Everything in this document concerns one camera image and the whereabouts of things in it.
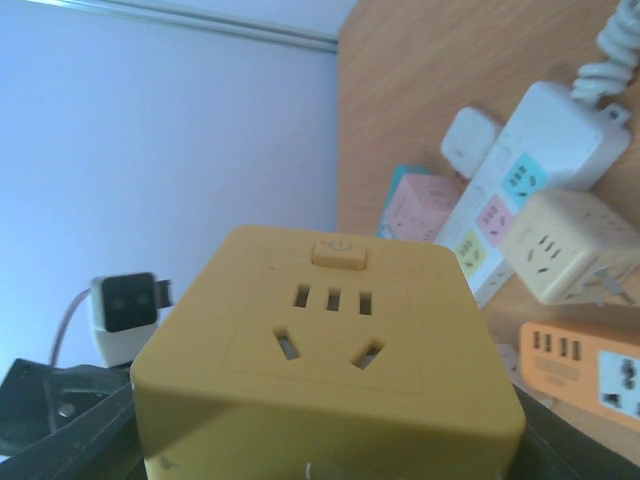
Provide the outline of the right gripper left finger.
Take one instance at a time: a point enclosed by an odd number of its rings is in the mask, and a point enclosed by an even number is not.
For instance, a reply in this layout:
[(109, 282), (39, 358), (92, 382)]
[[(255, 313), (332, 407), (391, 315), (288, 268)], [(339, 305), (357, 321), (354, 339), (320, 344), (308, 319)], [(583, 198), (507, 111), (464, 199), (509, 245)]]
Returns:
[(129, 367), (17, 359), (1, 384), (3, 479), (143, 479)]

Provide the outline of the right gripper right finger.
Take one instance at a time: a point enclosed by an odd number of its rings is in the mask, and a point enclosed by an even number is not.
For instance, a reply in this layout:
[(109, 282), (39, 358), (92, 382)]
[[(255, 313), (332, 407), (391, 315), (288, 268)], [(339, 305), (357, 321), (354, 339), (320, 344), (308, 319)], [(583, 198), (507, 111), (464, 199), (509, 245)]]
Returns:
[(519, 387), (526, 416), (509, 469), (519, 480), (639, 480), (639, 467), (561, 419)]

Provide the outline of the beige cube socket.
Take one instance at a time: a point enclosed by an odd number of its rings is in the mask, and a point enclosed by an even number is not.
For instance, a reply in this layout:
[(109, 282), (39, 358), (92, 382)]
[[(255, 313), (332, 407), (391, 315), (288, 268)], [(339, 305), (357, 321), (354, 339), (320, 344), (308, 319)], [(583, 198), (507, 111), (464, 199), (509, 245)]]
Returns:
[(589, 192), (535, 192), (500, 250), (542, 304), (602, 305), (611, 295), (639, 305), (622, 287), (639, 268), (639, 231)]

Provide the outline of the yellow cube socket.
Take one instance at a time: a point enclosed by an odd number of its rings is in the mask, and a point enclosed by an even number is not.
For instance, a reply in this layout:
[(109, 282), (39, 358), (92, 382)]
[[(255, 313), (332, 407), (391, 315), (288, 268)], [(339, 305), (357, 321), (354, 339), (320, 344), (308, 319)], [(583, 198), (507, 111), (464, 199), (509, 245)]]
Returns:
[(151, 479), (501, 479), (525, 427), (429, 243), (237, 228), (131, 377)]

